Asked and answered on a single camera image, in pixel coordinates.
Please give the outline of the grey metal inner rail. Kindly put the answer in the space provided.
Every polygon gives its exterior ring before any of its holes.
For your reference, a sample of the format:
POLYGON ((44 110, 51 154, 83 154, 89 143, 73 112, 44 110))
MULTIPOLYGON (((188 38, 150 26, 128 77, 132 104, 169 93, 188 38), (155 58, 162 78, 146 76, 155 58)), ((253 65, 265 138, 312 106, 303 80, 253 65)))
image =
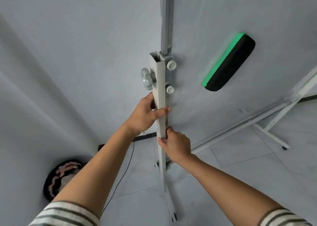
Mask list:
POLYGON ((174 0, 160 0, 161 5, 161 54, 172 53, 172 34, 174 18, 174 0))

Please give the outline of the black baseboard strip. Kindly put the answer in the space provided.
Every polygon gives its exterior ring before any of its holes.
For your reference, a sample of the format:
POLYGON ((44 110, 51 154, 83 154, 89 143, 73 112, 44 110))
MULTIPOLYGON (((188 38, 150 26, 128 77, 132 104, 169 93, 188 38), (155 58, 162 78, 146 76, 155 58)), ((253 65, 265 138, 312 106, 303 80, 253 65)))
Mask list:
POLYGON ((156 132, 152 132, 152 133, 141 133, 140 135, 136 136, 136 137, 132 140, 132 144, 135 143, 136 141, 145 140, 145 139, 153 138, 153 137, 156 137, 156 136, 157 136, 157 133, 156 133, 156 132))

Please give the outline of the white stand side post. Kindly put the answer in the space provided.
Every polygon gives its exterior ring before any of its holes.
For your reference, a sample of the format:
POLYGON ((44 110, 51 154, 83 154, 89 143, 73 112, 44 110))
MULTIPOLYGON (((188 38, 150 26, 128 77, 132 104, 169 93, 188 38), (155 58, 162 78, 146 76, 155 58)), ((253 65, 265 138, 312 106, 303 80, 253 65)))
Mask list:
POLYGON ((292 95, 291 102, 289 105, 281 109, 279 112, 273 114, 274 117, 268 122, 268 124, 263 128, 263 132, 269 134, 269 131, 285 116, 291 108, 293 108, 301 99, 303 99, 311 91, 316 91, 317 94, 317 69, 315 69, 314 74, 311 73, 311 77, 307 78, 305 84, 292 95))

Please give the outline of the person's left striped sleeve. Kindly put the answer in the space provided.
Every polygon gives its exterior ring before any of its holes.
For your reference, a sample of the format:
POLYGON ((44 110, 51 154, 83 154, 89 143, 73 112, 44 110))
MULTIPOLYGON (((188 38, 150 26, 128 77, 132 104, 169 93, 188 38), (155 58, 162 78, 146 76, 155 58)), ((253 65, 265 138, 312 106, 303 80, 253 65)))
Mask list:
POLYGON ((58 201, 47 205, 29 226, 100 226, 100 220, 86 208, 58 201))

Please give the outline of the person's left forearm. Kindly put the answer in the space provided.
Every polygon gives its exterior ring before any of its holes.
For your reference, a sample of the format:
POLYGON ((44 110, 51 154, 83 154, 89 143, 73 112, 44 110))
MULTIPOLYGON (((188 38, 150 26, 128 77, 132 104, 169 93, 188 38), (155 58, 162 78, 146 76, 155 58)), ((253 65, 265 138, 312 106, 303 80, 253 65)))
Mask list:
POLYGON ((127 150, 142 131, 124 123, 52 202, 79 205, 100 219, 127 150))

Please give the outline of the white stand foot bar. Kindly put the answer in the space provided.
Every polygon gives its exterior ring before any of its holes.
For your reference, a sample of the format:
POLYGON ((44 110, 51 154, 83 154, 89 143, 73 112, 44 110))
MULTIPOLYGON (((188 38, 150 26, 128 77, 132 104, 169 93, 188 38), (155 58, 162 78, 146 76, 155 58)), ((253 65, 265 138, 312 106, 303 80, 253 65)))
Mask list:
POLYGON ((174 224, 176 224, 176 222, 177 222, 176 209, 175 209, 175 206, 174 206, 174 203, 172 200, 170 190, 169 190, 167 185, 165 186, 165 189, 164 189, 164 195, 165 195, 165 199, 167 202, 167 207, 168 207, 170 218, 171 218, 172 222, 174 224))
POLYGON ((290 149, 290 146, 283 141, 282 139, 280 139, 279 137, 275 136, 274 134, 272 134, 271 132, 265 130, 263 127, 261 127, 259 124, 253 124, 252 125, 254 128, 257 128, 259 131, 261 131, 262 133, 264 133, 265 135, 267 135, 268 137, 270 137, 272 140, 274 140, 275 142, 277 142, 278 144, 280 144, 283 148, 283 150, 288 150, 290 149))

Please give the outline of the white stand post sleeve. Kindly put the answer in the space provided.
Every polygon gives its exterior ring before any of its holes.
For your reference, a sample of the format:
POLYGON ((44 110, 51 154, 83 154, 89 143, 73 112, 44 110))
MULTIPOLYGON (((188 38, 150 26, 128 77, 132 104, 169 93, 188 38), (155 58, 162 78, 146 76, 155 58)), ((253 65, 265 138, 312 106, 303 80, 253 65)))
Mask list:
MULTIPOLYGON (((151 52, 150 53, 150 72, 154 75, 156 80, 153 83, 153 96, 154 102, 157 109, 166 107, 166 89, 165 89, 165 59, 161 55, 160 52, 151 52)), ((166 137, 166 116, 163 116, 156 120, 157 124, 157 137, 165 140, 166 137)), ((158 145, 158 159, 159 165, 158 169, 160 172, 160 179, 163 192, 166 193, 166 153, 165 151, 158 145)))

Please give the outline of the grey whiteboard panel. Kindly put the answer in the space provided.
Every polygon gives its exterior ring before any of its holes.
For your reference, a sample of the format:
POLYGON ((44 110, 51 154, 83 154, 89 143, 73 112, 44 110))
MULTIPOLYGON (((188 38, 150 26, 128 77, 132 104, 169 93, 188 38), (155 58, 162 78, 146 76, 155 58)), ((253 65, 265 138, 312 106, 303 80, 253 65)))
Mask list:
POLYGON ((317 73, 317 0, 174 0, 168 123, 192 149, 293 102, 317 73), (217 92, 202 85, 238 33, 256 43, 217 92))

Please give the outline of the person's striped sleeve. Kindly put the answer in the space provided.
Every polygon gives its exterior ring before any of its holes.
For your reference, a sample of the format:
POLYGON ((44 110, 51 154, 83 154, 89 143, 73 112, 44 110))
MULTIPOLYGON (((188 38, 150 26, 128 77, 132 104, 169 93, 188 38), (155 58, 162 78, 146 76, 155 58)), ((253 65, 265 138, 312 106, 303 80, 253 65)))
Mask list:
POLYGON ((58 201, 47 205, 29 226, 100 226, 100 220, 86 208, 58 201))
POLYGON ((297 216, 286 208, 267 212, 257 226, 313 226, 309 221, 297 216))

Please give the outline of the person's left hand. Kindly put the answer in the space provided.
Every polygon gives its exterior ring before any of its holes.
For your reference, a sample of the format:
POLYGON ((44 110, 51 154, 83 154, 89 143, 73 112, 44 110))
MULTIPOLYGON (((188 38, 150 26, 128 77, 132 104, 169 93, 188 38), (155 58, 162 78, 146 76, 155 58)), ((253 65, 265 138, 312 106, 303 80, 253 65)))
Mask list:
POLYGON ((125 125, 138 136, 141 132, 148 130, 155 121, 152 120, 152 110, 156 109, 153 93, 149 93, 140 100, 136 108, 126 120, 125 125))

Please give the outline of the black green board eraser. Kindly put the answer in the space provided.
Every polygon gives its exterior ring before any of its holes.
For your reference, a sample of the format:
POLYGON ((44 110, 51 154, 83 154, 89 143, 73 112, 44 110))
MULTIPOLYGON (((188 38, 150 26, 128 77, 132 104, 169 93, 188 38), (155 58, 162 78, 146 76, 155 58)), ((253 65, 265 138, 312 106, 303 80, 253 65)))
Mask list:
POLYGON ((216 92, 223 88, 247 60, 255 46, 256 42, 249 35, 244 32, 237 33, 204 78, 202 86, 211 92, 216 92))

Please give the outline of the black round cushion pink pattern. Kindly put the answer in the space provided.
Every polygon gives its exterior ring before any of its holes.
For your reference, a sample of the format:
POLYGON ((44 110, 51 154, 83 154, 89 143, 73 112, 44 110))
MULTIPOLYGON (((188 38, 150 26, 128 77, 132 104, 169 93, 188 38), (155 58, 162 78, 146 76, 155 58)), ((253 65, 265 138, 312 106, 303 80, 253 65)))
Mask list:
POLYGON ((58 193, 86 164, 86 162, 78 159, 70 159, 54 167, 47 176, 43 186, 43 195, 45 199, 48 202, 52 202, 58 193))

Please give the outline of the person's right striped sleeve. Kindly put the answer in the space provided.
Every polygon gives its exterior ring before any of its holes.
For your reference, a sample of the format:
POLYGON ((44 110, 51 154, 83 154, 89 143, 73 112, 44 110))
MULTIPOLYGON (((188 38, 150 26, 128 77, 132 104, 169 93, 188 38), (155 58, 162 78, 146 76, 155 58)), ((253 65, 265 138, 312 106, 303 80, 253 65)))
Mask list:
POLYGON ((257 226, 313 226, 309 221, 297 216, 286 208, 267 212, 257 226))

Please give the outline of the person's right hand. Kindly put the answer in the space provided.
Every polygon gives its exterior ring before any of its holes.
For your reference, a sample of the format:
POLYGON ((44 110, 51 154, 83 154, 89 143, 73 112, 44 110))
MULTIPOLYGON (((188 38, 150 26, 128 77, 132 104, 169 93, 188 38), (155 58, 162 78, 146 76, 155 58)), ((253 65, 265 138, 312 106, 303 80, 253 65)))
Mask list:
POLYGON ((163 140, 167 143, 167 147, 161 148, 173 162, 182 165, 185 160, 191 157, 190 139, 181 132, 176 132, 169 126, 163 140))

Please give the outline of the person's right forearm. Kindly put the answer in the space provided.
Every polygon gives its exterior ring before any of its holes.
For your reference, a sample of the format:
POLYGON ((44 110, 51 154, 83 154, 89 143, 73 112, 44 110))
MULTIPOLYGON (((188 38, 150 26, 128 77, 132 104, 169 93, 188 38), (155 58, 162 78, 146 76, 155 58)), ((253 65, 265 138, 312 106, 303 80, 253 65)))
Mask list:
POLYGON ((268 212, 282 208, 264 193, 196 155, 188 154, 174 161, 201 184, 234 226, 257 226, 268 212))

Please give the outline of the large grey locking knob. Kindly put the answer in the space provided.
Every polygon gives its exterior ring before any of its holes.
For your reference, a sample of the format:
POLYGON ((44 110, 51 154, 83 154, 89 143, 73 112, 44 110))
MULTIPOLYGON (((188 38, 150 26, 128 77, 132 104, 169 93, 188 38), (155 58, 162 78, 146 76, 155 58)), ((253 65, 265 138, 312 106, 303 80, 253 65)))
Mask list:
POLYGON ((153 72, 151 72, 147 68, 143 68, 141 70, 141 79, 146 90, 148 91, 153 90, 153 84, 156 83, 156 77, 153 72))

